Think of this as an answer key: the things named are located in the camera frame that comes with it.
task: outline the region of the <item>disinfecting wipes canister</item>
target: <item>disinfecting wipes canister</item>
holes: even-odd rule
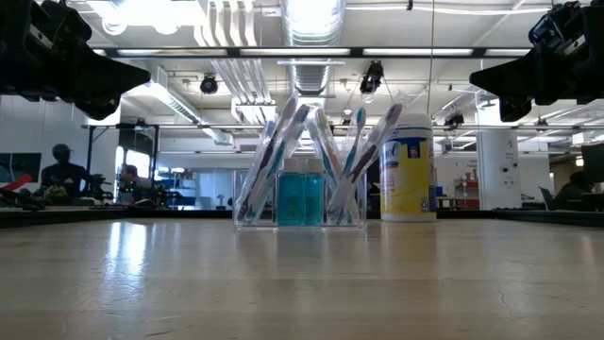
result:
[[[436,220],[432,126],[427,115],[401,115],[382,146],[379,170],[382,220]]]

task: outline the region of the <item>person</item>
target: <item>person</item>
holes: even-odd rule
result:
[[[66,144],[56,144],[53,147],[53,157],[56,164],[42,169],[42,186],[45,190],[53,185],[62,186],[67,192],[69,200],[80,195],[81,181],[90,179],[90,175],[83,166],[70,163],[72,150]]]
[[[118,202],[122,204],[132,204],[136,201],[152,195],[152,184],[149,178],[140,178],[139,169],[131,164],[127,164],[122,168],[120,179],[125,187],[132,188],[131,193],[120,193]]]
[[[585,173],[581,170],[570,176],[570,181],[560,189],[553,201],[556,210],[587,210],[583,204],[582,194],[591,193],[594,189],[593,183],[588,183],[585,179]]]

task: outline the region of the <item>wooden table surface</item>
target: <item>wooden table surface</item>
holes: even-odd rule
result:
[[[602,339],[604,229],[0,229],[0,339]]]

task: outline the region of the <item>yellow label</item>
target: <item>yellow label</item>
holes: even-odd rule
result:
[[[381,211],[429,213],[429,145],[427,138],[391,139],[380,158]]]

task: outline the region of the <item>blue bottle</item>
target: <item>blue bottle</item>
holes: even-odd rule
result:
[[[305,215],[304,175],[297,159],[286,159],[277,179],[277,224],[303,226]]]
[[[321,226],[323,223],[323,182],[323,163],[319,159],[308,159],[304,178],[307,226]]]

